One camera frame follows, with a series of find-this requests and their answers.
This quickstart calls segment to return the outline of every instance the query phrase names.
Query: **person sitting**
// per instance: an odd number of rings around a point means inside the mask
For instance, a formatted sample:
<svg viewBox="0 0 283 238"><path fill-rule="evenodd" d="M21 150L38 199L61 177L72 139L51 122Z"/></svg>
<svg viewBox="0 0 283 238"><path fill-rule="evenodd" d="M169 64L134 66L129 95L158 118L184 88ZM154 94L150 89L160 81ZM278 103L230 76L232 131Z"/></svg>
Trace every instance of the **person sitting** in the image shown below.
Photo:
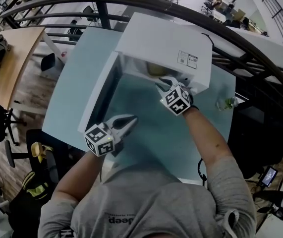
<svg viewBox="0 0 283 238"><path fill-rule="evenodd" d="M249 18L244 18L241 24L241 28L249 31Z"/></svg>
<svg viewBox="0 0 283 238"><path fill-rule="evenodd" d="M76 25L76 23L77 23L76 20L71 21L71 25ZM72 34L72 35L82 35L83 34L83 32L77 27L71 27L67 33ZM80 37L69 37L68 39L72 42L77 42L80 39Z"/></svg>

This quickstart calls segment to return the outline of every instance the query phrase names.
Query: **black cable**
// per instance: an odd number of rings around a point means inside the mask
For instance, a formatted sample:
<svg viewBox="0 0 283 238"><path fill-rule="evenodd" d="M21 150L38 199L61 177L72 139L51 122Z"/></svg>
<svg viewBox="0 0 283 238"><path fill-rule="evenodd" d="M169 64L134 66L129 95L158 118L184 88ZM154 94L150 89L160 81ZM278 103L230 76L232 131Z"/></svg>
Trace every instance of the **black cable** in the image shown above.
<svg viewBox="0 0 283 238"><path fill-rule="evenodd" d="M212 41L211 37L210 37L208 34L206 34L206 33L201 33L201 34L206 35L206 36L207 36L207 38L209 38L209 39L210 39L210 41L212 42L213 47L215 46L215 45L214 45L214 42Z"/></svg>
<svg viewBox="0 0 283 238"><path fill-rule="evenodd" d="M197 164L197 172L199 173L200 178L203 181L203 186L205 185L205 182L207 181L206 175L202 175L201 174L201 163L202 163L203 159L201 158L199 163Z"/></svg>
<svg viewBox="0 0 283 238"><path fill-rule="evenodd" d="M254 181L254 180L245 180L246 182L253 182L253 183L256 183L256 184L258 184L258 182L257 181Z"/></svg>

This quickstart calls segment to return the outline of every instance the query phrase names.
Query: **yellow object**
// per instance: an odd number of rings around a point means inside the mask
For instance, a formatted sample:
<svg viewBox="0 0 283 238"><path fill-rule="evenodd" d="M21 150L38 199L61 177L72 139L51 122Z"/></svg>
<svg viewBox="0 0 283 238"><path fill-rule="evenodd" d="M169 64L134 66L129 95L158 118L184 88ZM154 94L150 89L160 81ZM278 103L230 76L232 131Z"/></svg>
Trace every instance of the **yellow object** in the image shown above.
<svg viewBox="0 0 283 238"><path fill-rule="evenodd" d="M154 63L147 64L147 71L151 77L156 77L156 78L163 77L168 73L167 68Z"/></svg>
<svg viewBox="0 0 283 238"><path fill-rule="evenodd" d="M38 157L39 162L41 163L43 161L43 159L46 158L46 151L53 151L53 148L47 145L43 145L40 142L34 142L31 145L31 153L32 153L32 157L36 158Z"/></svg>
<svg viewBox="0 0 283 238"><path fill-rule="evenodd" d="M33 197L36 197L40 194L42 194L44 191L46 190L46 188L44 188L42 185L36 187L36 188L33 188L33 189L28 189L27 192L30 193Z"/></svg>

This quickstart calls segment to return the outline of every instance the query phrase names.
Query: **person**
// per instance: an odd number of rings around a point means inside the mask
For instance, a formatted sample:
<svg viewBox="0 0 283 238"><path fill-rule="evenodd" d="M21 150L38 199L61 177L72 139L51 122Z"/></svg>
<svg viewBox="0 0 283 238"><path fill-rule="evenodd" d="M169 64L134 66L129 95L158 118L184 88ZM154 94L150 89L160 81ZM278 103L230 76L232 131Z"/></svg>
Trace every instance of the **person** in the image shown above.
<svg viewBox="0 0 283 238"><path fill-rule="evenodd" d="M261 198L271 203L274 203L279 209L273 210L272 207L263 207L258 210L261 213L273 213L275 216L283 220L283 191L278 190L262 190L253 195L254 200Z"/></svg>
<svg viewBox="0 0 283 238"><path fill-rule="evenodd" d="M232 0L229 2L226 10L225 10L225 13L228 14L228 13L231 13L231 11L234 9L235 7L235 4L236 4L236 0Z"/></svg>
<svg viewBox="0 0 283 238"><path fill-rule="evenodd" d="M180 182L155 161L119 165L92 188L105 156L87 152L42 207L38 237L254 237L255 206L226 141L195 107L182 115L208 189Z"/></svg>
<svg viewBox="0 0 283 238"><path fill-rule="evenodd" d="M72 21L71 21L71 25L76 25L76 24L77 24L77 21L76 21L76 20L72 20ZM79 28L77 28L76 26L74 26L74 27L71 27L71 28L69 29L68 34L82 35L83 32L82 32ZM68 39L69 39L70 41L77 42L77 41L80 39L80 37L69 37Z"/></svg>

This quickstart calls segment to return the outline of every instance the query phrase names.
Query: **forearm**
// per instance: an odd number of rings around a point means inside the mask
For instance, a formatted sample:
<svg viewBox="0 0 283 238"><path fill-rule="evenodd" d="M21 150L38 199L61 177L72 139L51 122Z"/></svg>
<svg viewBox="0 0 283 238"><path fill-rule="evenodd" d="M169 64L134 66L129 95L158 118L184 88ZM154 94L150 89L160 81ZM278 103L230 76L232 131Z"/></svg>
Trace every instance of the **forearm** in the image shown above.
<svg viewBox="0 0 283 238"><path fill-rule="evenodd" d="M190 108L183 116L206 167L232 156L222 135L196 108Z"/></svg>
<svg viewBox="0 0 283 238"><path fill-rule="evenodd" d="M61 179L53 197L66 197L81 201L92 188L102 169L105 156L87 152Z"/></svg>

